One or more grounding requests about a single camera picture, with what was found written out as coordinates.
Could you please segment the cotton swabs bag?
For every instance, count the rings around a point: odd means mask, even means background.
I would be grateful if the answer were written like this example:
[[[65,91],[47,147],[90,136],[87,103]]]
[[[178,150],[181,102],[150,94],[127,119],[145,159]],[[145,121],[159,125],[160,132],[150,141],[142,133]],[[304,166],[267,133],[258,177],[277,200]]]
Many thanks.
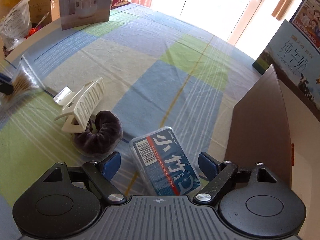
[[[8,109],[23,98],[45,89],[36,69],[33,68],[33,61],[29,61],[28,54],[23,54],[17,65],[7,60],[1,62],[1,73],[11,78],[11,84],[14,87],[11,95],[1,93],[1,108]]]

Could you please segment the dark purple velvet scrunchie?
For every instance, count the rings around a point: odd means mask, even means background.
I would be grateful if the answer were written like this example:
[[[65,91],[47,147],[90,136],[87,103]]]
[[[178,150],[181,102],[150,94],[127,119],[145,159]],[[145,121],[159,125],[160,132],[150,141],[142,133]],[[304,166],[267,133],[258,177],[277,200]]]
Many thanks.
[[[111,111],[99,111],[95,122],[89,120],[85,131],[72,136],[74,146],[88,157],[108,155],[122,139],[119,118]]]

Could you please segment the cream hair claw clip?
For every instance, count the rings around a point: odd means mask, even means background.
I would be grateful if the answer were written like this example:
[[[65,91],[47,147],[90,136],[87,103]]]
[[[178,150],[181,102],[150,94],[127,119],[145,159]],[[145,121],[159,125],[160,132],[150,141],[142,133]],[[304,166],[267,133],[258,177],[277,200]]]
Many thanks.
[[[97,78],[85,84],[78,92],[65,87],[55,97],[54,101],[62,107],[60,114],[55,118],[66,118],[61,131],[66,133],[83,133],[87,123],[99,102],[106,93],[103,78]]]

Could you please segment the red snack packet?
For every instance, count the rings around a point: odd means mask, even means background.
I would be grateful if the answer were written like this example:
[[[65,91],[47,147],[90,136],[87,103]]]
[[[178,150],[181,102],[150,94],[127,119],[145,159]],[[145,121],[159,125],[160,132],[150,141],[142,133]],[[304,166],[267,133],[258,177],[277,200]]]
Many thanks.
[[[291,166],[295,165],[295,145],[291,143]]]

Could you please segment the brown cardboard sorting box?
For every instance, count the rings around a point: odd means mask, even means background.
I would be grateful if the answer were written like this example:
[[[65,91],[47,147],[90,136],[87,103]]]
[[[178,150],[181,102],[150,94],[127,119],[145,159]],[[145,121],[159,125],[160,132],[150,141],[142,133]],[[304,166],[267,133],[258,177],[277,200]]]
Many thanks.
[[[319,109],[273,65],[234,106],[225,158],[269,167],[306,205],[300,236],[319,239]]]

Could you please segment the clear plastic bag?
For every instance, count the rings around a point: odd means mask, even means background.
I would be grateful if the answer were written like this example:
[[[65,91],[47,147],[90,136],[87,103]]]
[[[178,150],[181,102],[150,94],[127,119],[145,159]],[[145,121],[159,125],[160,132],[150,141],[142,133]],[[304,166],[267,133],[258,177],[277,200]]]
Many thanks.
[[[7,51],[15,49],[31,29],[29,1],[21,0],[1,22],[1,38]]]

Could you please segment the brown cardboard carton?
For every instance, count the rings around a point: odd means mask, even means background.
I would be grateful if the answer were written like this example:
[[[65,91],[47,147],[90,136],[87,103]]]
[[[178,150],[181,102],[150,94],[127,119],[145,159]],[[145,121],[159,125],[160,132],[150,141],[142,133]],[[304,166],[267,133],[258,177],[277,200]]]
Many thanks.
[[[30,0],[29,11],[31,23],[35,25],[48,14],[40,24],[43,27],[60,18],[59,0]]]

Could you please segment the plaid tablecloth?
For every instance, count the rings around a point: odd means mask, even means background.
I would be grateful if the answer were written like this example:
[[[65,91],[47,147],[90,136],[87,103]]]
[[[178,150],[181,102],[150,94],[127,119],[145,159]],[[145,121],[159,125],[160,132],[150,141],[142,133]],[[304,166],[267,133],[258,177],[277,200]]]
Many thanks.
[[[55,21],[16,48],[7,73],[25,55],[46,86],[1,111],[1,239],[19,239],[12,218],[17,198],[54,163],[79,166],[87,158],[61,130],[53,98],[102,77],[107,90],[97,109],[112,111],[123,128],[117,146],[121,192],[146,194],[129,149],[132,138],[171,127],[196,166],[208,152],[223,159],[234,105],[259,79],[253,59],[193,25],[141,5],[111,11],[110,20],[69,30]]]

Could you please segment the white humidifier box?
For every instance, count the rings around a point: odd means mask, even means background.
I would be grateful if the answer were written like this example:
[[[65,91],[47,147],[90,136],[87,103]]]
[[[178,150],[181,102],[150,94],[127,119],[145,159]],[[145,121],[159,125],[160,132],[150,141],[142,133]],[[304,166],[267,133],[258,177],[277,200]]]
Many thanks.
[[[112,0],[59,0],[61,29],[107,22]]]

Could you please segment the blue milk carton box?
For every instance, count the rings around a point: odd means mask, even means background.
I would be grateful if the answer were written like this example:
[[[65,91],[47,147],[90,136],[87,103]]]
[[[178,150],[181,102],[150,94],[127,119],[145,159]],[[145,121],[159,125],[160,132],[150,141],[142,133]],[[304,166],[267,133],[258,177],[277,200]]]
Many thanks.
[[[319,109],[319,51],[287,20],[253,63],[260,74],[270,65]]]

